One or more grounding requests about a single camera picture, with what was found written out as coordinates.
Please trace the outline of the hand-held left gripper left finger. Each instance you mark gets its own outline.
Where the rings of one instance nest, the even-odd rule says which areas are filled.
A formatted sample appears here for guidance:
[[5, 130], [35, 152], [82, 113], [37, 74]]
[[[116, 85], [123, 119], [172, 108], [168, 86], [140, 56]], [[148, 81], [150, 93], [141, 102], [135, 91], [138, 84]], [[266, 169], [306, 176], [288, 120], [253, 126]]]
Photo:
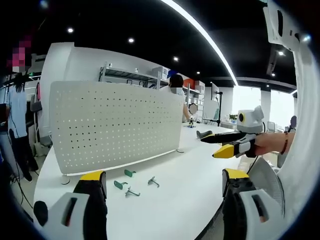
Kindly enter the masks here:
[[47, 240], [106, 240], [106, 199], [106, 172], [83, 175], [51, 208], [41, 202], [41, 234]]

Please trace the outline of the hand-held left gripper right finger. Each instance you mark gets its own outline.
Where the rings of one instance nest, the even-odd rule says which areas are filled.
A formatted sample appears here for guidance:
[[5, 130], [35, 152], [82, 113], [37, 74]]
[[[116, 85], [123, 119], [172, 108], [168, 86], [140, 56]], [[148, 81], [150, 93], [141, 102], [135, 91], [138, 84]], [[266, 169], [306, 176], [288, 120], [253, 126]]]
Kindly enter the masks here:
[[222, 170], [223, 238], [225, 240], [279, 240], [285, 221], [281, 207], [258, 189], [241, 170]]

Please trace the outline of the person's right hand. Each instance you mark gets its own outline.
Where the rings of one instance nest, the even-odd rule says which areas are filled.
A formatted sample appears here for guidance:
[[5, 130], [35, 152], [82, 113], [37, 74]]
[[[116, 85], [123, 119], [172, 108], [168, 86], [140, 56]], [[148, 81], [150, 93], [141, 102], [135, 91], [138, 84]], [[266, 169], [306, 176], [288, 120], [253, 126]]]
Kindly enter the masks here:
[[285, 133], [261, 133], [253, 142], [253, 148], [246, 152], [248, 157], [261, 156], [270, 152], [282, 152], [286, 142]]

